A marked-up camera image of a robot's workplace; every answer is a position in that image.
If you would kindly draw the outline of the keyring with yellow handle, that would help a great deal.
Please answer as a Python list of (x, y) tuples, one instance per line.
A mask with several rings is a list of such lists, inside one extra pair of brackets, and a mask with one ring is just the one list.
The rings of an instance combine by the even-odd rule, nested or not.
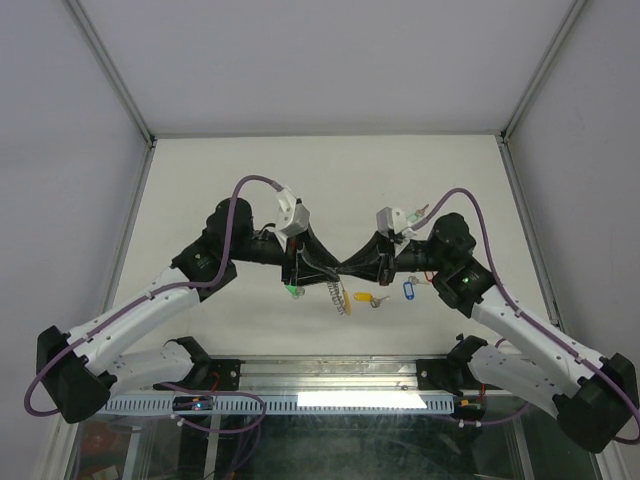
[(330, 299), (338, 314), (350, 316), (352, 314), (352, 306), (349, 293), (343, 283), (341, 281), (327, 282), (326, 286)]

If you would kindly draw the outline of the yellow tag key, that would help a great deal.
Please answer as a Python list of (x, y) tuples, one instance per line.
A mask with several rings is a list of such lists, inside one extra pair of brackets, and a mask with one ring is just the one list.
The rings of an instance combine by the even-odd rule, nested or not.
[(372, 308), (379, 308), (389, 299), (389, 296), (376, 297), (369, 292), (356, 292), (353, 294), (353, 299), (359, 303), (368, 303)]

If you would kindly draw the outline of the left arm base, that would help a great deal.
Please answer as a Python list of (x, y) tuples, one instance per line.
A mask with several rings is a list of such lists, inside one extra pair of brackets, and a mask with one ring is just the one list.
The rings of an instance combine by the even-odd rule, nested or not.
[(165, 345), (178, 346), (180, 353), (187, 354), (190, 365), (185, 374), (155, 384), (156, 390), (168, 390), (165, 383), (190, 391), (235, 392), (239, 389), (240, 359), (214, 358), (191, 336), (171, 339)]

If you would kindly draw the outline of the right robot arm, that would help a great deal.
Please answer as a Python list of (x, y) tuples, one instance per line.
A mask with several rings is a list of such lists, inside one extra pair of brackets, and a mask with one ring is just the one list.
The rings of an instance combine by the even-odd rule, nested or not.
[(469, 337), (448, 354), (452, 383), (475, 381), (506, 390), (554, 418), (564, 434), (591, 453), (615, 441), (639, 411), (634, 365), (610, 358), (536, 317), (511, 297), (494, 272), (473, 256), (476, 241), (464, 217), (438, 218), (425, 240), (397, 253), (396, 236), (377, 232), (344, 261), (342, 274), (389, 285), (398, 272), (430, 271), (439, 298), (451, 309), (497, 333), (515, 349), (500, 351)]

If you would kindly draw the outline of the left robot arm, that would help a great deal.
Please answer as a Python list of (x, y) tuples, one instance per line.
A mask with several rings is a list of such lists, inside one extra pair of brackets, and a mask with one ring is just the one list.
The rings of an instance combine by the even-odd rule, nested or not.
[(127, 304), (68, 332), (52, 326), (39, 334), (35, 380), (56, 412), (75, 424), (112, 397), (141, 387), (205, 387), (211, 358), (191, 336), (169, 340), (156, 350), (127, 350), (235, 280), (237, 261), (278, 266), (283, 283), (293, 287), (333, 283), (340, 266), (316, 238), (299, 199), (281, 203), (278, 221), (265, 231), (255, 229), (248, 201), (221, 201), (200, 236)]

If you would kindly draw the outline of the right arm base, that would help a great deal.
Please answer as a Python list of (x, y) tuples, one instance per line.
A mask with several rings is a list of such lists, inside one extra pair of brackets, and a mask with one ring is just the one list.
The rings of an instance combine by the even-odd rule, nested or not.
[(444, 390), (462, 396), (464, 390), (479, 390), (480, 382), (473, 376), (469, 364), (473, 355), (488, 342), (479, 337), (460, 334), (458, 342), (443, 357), (419, 358), (415, 361), (417, 387), (420, 391)]

